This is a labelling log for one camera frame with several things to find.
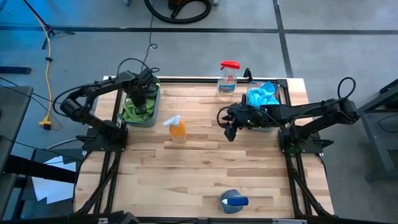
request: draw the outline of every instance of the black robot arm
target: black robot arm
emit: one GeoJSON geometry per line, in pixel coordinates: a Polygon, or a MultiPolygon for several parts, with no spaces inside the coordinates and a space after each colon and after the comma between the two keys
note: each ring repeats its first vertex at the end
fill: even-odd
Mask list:
{"type": "Polygon", "coordinates": [[[60,109],[72,120],[93,127],[88,130],[87,136],[77,136],[85,143],[83,146],[85,150],[122,151],[127,138],[127,130],[91,114],[95,99],[105,93],[122,89],[137,107],[136,114],[145,113],[146,99],[154,97],[157,82],[149,69],[145,69],[140,74],[125,71],[115,78],[109,77],[107,80],[79,87],[64,99],[60,109]],[[78,99],[83,97],[86,100],[84,105],[81,105],[78,99]]]}
{"type": "Polygon", "coordinates": [[[322,148],[332,144],[333,141],[321,140],[319,136],[314,136],[313,134],[317,135],[320,130],[334,124],[353,124],[359,119],[354,102],[348,99],[353,90],[348,96],[337,100],[327,100],[299,106],[261,105],[260,109],[247,105],[246,95],[243,95],[242,102],[234,103],[221,109],[228,109],[228,115],[222,117],[226,123],[219,124],[222,128],[225,128],[224,134],[229,141],[235,139],[238,129],[268,128],[277,125],[281,128],[279,142],[283,151],[287,150],[287,152],[291,153],[294,153],[294,151],[321,153],[323,152],[322,148]],[[296,119],[316,116],[320,116],[320,118],[306,125],[294,125],[296,119]]]}

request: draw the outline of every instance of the blue cloth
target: blue cloth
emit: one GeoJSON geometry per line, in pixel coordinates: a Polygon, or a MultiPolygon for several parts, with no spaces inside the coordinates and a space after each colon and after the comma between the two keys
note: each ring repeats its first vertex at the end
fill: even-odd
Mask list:
{"type": "Polygon", "coordinates": [[[256,108],[260,105],[278,105],[279,102],[274,98],[275,86],[271,82],[267,82],[260,88],[249,90],[248,104],[256,108]]]}

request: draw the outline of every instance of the yellow extension cord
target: yellow extension cord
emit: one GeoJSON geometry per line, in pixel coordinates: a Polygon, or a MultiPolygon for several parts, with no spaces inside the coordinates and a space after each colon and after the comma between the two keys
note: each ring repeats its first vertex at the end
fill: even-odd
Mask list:
{"type": "MultiPolygon", "coordinates": [[[[47,42],[49,43],[49,56],[48,58],[51,57],[51,43],[50,43],[50,38],[47,35],[47,32],[45,31],[44,25],[42,23],[42,21],[40,21],[40,19],[33,13],[33,15],[36,17],[37,22],[39,22],[40,26],[43,28],[44,34],[45,34],[45,38],[47,39],[47,42]]],[[[50,80],[49,80],[49,66],[50,66],[50,61],[47,61],[47,68],[45,69],[45,79],[47,81],[47,88],[49,89],[49,111],[47,113],[47,115],[45,115],[44,119],[39,122],[39,125],[43,126],[45,124],[49,124],[50,126],[52,125],[52,122],[50,120],[50,113],[51,113],[51,109],[52,109],[52,92],[51,92],[51,87],[50,87],[50,80]]]]}

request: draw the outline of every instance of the orange spray bottle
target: orange spray bottle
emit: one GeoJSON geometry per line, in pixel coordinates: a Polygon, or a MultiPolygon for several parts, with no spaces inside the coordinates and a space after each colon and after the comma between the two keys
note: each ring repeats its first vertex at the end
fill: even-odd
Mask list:
{"type": "Polygon", "coordinates": [[[180,118],[180,115],[176,115],[163,122],[165,127],[169,127],[170,136],[175,143],[184,143],[188,138],[187,133],[185,132],[185,123],[180,118]]]}

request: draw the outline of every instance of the floor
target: floor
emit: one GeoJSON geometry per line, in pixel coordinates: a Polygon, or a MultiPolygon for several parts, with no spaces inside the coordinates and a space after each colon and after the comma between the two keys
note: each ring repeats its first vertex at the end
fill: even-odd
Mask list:
{"type": "MultiPolygon", "coordinates": [[[[155,0],[156,9],[169,14],[166,0],[155,0]]],[[[30,0],[53,26],[148,28],[150,13],[143,1],[126,7],[122,0],[30,0]]],[[[279,0],[281,17],[275,16],[273,0],[220,0],[211,14],[195,24],[176,26],[154,19],[156,28],[245,28],[248,32],[154,32],[159,48],[149,52],[147,63],[159,67],[159,75],[217,76],[221,60],[237,60],[256,77],[304,78],[311,102],[336,98],[338,82],[353,77],[357,88],[351,100],[357,107],[377,96],[380,88],[395,80],[398,70],[398,2],[395,0],[279,0]],[[343,30],[340,35],[277,33],[286,30],[343,30]],[[393,30],[393,35],[367,35],[362,30],[393,30]]],[[[46,50],[41,50],[40,31],[4,30],[4,26],[37,26],[22,1],[9,1],[0,12],[0,64],[32,67],[30,75],[2,75],[18,85],[31,85],[47,96],[44,78],[46,50]]],[[[181,17],[200,13],[203,6],[190,3],[181,17]]],[[[114,75],[127,57],[144,58],[148,32],[77,32],[52,39],[50,81],[53,94],[114,75]]],[[[131,63],[124,69],[136,71],[131,63]]],[[[84,134],[87,127],[59,118],[60,131],[45,131],[38,122],[46,111],[35,102],[29,106],[17,140],[36,147],[84,134]]],[[[335,213],[344,218],[398,222],[398,182],[369,184],[364,176],[377,170],[373,149],[359,121],[336,125],[321,132],[335,143],[325,149],[325,164],[335,213]]],[[[32,150],[14,146],[13,154],[30,158],[32,150]]],[[[51,207],[30,201],[25,218],[68,212],[68,202],[51,207]]]]}

